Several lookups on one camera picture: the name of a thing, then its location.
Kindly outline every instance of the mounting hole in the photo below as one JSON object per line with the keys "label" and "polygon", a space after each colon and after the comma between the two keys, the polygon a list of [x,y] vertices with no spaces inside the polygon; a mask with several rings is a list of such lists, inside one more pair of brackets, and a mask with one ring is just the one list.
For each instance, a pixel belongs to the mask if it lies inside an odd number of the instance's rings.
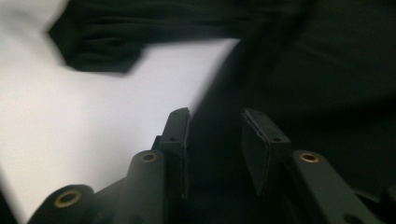
{"label": "mounting hole", "polygon": [[360,218],[355,217],[355,216],[350,215],[350,214],[345,214],[344,215],[344,220],[348,224],[364,224],[363,221],[361,221]]}
{"label": "mounting hole", "polygon": [[79,201],[81,193],[76,189],[70,189],[58,196],[55,200],[55,207],[64,208],[68,207]]}
{"label": "mounting hole", "polygon": [[303,153],[300,155],[300,159],[306,162],[319,162],[319,158],[315,155],[310,153]]}
{"label": "mounting hole", "polygon": [[157,160],[157,155],[155,155],[152,152],[148,152],[142,155],[142,157],[140,157],[140,160],[142,162],[153,162]]}

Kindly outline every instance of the black fabric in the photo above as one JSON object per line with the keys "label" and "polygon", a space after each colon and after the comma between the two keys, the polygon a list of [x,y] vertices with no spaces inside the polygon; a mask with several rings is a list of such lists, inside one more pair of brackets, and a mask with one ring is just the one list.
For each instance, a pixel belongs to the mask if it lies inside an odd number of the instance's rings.
{"label": "black fabric", "polygon": [[396,183],[393,2],[139,4],[72,0],[50,34],[78,70],[119,72],[144,43],[242,38],[191,121],[191,195],[174,223],[284,223],[277,204],[257,198],[249,179],[240,147],[244,107],[266,113],[294,149],[325,156],[357,192],[378,199]]}
{"label": "black fabric", "polygon": [[125,73],[147,43],[240,37],[247,8],[224,0],[71,0],[49,35],[67,65]]}

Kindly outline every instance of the brass grommet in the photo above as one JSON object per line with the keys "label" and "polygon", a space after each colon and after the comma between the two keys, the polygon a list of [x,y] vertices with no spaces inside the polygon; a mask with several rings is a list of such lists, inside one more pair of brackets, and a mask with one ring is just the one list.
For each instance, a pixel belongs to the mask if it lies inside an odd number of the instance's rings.
{"label": "brass grommet", "polygon": [[311,162],[311,163],[319,162],[319,158],[315,155],[312,155],[311,153],[302,153],[300,155],[300,159],[302,161]]}
{"label": "brass grommet", "polygon": [[59,195],[58,198],[56,198],[54,205],[55,207],[59,207],[59,208],[68,207],[78,202],[80,198],[81,198],[81,192],[79,192],[76,189],[70,189]]}
{"label": "brass grommet", "polygon": [[142,162],[153,162],[157,160],[157,155],[152,152],[147,152],[140,157]]}

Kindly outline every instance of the black plastic part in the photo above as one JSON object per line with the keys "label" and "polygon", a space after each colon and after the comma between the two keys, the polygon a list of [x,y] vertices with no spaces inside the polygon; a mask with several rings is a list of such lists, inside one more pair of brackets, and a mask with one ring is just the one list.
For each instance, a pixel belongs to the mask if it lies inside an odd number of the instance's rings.
{"label": "black plastic part", "polygon": [[124,181],[112,223],[165,223],[165,157],[161,151],[137,153]]}
{"label": "black plastic part", "polygon": [[88,186],[70,185],[58,189],[40,205],[28,224],[91,223],[93,217],[88,211],[92,200],[93,191]]}
{"label": "black plastic part", "polygon": [[3,195],[2,190],[0,190],[0,222],[8,223],[8,224],[17,224],[17,220],[12,214],[12,211],[8,206],[8,203]]}
{"label": "black plastic part", "polygon": [[288,168],[312,223],[382,223],[318,153],[295,151]]}
{"label": "black plastic part", "polygon": [[181,108],[173,111],[166,121],[159,150],[167,160],[168,196],[186,199],[188,195],[188,135],[190,111]]}
{"label": "black plastic part", "polygon": [[257,194],[279,194],[282,162],[290,155],[290,140],[262,112],[244,109],[242,148]]}

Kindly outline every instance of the white backdrop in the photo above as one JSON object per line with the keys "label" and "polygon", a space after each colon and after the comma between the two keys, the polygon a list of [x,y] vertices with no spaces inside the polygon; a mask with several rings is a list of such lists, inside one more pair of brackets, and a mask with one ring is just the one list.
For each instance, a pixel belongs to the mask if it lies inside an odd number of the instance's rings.
{"label": "white backdrop", "polygon": [[236,40],[151,45],[125,76],[62,65],[45,34],[65,1],[0,0],[0,180],[20,223],[56,189],[102,189],[192,111]]}

